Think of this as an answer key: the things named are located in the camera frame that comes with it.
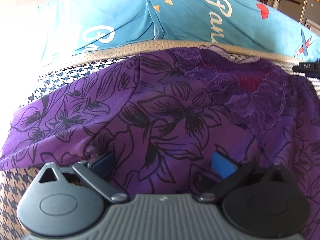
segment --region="purple floral fabric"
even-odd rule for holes
[[[136,193],[199,194],[219,180],[216,150],[257,166],[283,163],[320,239],[320,100],[304,77],[255,57],[176,48],[139,54],[19,109],[1,170],[70,165],[112,151],[110,183]]]

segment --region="wall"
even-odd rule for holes
[[[37,5],[48,0],[0,0],[0,150],[10,128],[12,113],[32,91],[38,79],[34,24]]]

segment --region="yellow triangle print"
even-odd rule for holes
[[[165,3],[173,5],[172,0],[164,0]]]
[[[154,5],[153,8],[160,12],[160,5]]]

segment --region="lace trim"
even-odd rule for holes
[[[174,48],[184,74],[207,85],[213,101],[231,113],[234,124],[244,124],[265,148],[267,131],[281,121],[285,106],[287,74],[258,57],[231,59],[217,47]]]

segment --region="blue plastic tab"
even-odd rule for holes
[[[104,154],[91,162],[89,169],[100,178],[105,179],[112,172],[115,163],[115,155],[113,153]]]
[[[214,152],[212,154],[211,166],[222,179],[225,179],[237,170],[237,166],[223,157],[219,152]]]

